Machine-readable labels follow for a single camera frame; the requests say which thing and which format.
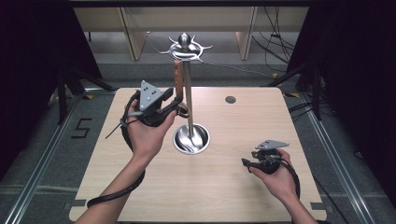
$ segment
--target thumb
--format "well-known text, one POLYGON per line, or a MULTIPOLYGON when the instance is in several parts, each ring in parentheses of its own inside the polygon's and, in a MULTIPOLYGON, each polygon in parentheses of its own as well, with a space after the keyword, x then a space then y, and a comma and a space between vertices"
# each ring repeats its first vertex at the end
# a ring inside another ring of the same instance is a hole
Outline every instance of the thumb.
POLYGON ((161 129, 163 129, 164 131, 168 131, 168 129, 172 126, 172 124, 175 121, 176 114, 177 114, 176 110, 169 113, 168 116, 166 117, 165 121, 163 122, 163 124, 161 124, 161 126, 160 126, 161 129))
POLYGON ((253 173, 255 176, 260 178, 261 180, 264 180, 265 177, 267 177, 267 174, 260 169, 257 169, 255 167, 249 167, 248 168, 251 173, 253 173))

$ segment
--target metal stand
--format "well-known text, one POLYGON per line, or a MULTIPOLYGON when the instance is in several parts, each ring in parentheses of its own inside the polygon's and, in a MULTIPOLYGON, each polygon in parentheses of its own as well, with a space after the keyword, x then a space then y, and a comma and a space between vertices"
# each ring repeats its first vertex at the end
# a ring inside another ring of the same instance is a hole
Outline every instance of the metal stand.
POLYGON ((200 56, 204 49, 212 47, 202 47, 194 42, 194 38, 183 33, 178 41, 169 38, 174 44, 166 53, 176 60, 183 62, 183 76, 184 87, 186 92, 187 107, 190 110, 188 118, 188 125, 181 126, 174 134, 174 145, 182 153, 197 154, 204 151, 209 145, 210 135, 208 130, 199 124, 194 124, 192 114, 192 99, 191 99, 191 75, 190 75, 190 61, 201 61, 200 56))

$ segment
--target finger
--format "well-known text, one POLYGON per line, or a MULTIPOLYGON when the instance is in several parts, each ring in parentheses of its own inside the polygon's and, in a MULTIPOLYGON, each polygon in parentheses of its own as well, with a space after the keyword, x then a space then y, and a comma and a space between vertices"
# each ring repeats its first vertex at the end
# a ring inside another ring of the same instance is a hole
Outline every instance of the finger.
POLYGON ((277 148, 277 152, 279 152, 279 155, 282 159, 285 159, 287 161, 290 160, 290 154, 283 150, 282 148, 277 148))
POLYGON ((134 112, 134 109, 135 109, 136 107, 137 107, 137 100, 134 99, 134 100, 132 101, 131 105, 129 106, 128 111, 129 111, 129 112, 134 112))
POLYGON ((249 167, 248 169, 251 173, 260 178, 262 181, 267 177, 267 174, 260 169, 257 169, 255 167, 249 167))
POLYGON ((165 132, 168 131, 168 129, 174 123, 176 115, 177 115, 176 110, 174 110, 171 113, 169 113, 168 116, 166 117, 165 121, 160 125, 159 128, 161 128, 165 132))

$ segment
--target metal pole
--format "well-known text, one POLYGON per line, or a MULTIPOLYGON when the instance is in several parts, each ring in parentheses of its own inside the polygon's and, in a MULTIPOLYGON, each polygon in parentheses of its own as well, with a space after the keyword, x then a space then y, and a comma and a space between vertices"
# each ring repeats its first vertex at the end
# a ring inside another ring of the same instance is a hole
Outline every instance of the metal pole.
POLYGON ((184 76, 184 86, 186 88, 186 101, 187 107, 190 110, 189 116, 189 138, 191 139, 194 135, 194 123, 192 121, 192 99, 191 99, 191 76, 190 76, 190 61, 183 62, 183 76, 184 76))

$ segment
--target wooden table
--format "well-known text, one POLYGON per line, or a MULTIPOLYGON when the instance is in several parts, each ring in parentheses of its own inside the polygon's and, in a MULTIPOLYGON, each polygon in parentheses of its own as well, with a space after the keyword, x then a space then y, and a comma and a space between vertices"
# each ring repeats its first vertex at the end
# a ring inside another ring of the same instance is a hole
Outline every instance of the wooden table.
MULTIPOLYGON (((120 89, 109 109, 92 158, 82 179, 77 202, 97 197, 131 158, 119 123, 135 89, 120 89)), ((287 142, 284 149, 301 181, 301 201, 316 218, 324 220, 321 204, 289 111, 277 88, 192 88, 194 123, 209 130, 208 148, 185 155, 173 145, 175 130, 187 124, 177 117, 164 138, 163 148, 147 169, 143 183, 132 192, 119 221, 147 222, 271 222, 290 216, 259 178, 248 173, 241 158, 251 158, 254 147, 266 139, 287 142), (236 98, 234 104, 225 101, 236 98)), ((76 220, 86 206, 73 206, 76 220)))

